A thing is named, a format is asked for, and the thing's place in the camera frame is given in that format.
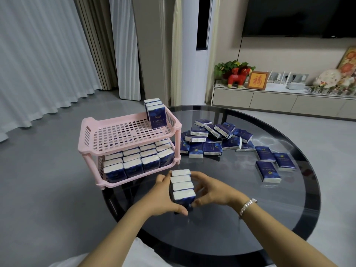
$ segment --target pink plastic rack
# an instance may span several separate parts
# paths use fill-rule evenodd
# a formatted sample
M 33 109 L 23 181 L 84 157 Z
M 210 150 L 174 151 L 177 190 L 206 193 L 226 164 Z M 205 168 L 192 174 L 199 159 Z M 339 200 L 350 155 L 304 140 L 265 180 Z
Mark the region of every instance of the pink plastic rack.
M 95 177 L 96 185 L 102 190 L 105 187 L 116 187 L 141 177 L 168 169 L 180 162 L 180 129 L 182 124 L 166 107 L 167 126 L 151 129 L 146 112 L 97 121 L 92 117 L 85 118 L 80 128 L 78 151 Z M 175 135 L 176 146 L 173 162 L 143 174 L 125 179 L 117 183 L 109 183 L 103 172 L 105 156 L 119 151 L 149 144 Z

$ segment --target left hand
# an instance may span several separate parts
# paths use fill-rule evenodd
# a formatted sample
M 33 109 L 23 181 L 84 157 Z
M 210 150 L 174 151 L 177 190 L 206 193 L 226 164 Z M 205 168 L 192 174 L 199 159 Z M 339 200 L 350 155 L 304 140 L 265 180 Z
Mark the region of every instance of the left hand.
M 182 205 L 173 203 L 169 197 L 169 184 L 171 183 L 172 171 L 170 170 L 166 176 L 159 174 L 156 178 L 154 187 L 137 203 L 143 205 L 148 215 L 161 215 L 165 212 L 178 212 L 183 215 L 188 215 L 187 209 Z

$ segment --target cabinet drawer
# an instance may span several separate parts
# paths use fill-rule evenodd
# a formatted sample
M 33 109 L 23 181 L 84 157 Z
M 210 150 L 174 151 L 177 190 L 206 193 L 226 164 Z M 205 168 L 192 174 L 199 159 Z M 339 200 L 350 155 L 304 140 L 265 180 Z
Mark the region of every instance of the cabinet drawer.
M 269 94 L 254 92 L 250 108 L 291 112 L 297 95 Z
M 356 119 L 356 100 L 346 100 L 337 116 L 340 118 Z
M 298 96 L 291 112 L 336 117 L 344 103 L 340 98 Z
M 237 89 L 215 89 L 212 98 L 213 105 L 227 107 L 249 108 L 253 92 Z

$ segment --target hand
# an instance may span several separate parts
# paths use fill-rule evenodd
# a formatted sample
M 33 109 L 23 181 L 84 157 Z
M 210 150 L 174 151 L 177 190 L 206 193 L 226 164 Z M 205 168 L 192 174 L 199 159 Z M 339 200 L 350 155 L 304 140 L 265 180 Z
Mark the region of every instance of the hand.
M 165 212 L 178 212 L 188 215 L 187 209 L 182 205 L 173 203 L 169 197 L 169 184 L 171 183 L 172 171 L 166 176 L 159 174 L 156 178 L 154 187 L 139 201 L 143 205 L 143 210 L 148 212 L 149 216 L 161 215 Z
M 201 197 L 192 203 L 192 207 L 202 206 L 208 203 L 228 205 L 232 207 L 235 204 L 244 205 L 249 201 L 249 197 L 231 186 L 211 178 L 202 172 L 192 172 L 192 178 L 199 181 L 194 188 L 195 193 L 201 191 Z

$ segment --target red horse figurine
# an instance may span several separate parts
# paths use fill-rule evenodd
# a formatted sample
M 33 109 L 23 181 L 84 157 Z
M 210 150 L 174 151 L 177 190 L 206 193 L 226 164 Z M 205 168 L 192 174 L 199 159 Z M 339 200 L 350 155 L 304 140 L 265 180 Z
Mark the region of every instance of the red horse figurine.
M 232 75 L 228 78 L 228 88 L 233 86 L 233 83 L 237 81 L 238 88 L 243 87 L 243 83 L 246 80 L 247 75 L 252 72 L 252 69 L 249 67 L 235 67 L 231 70 Z

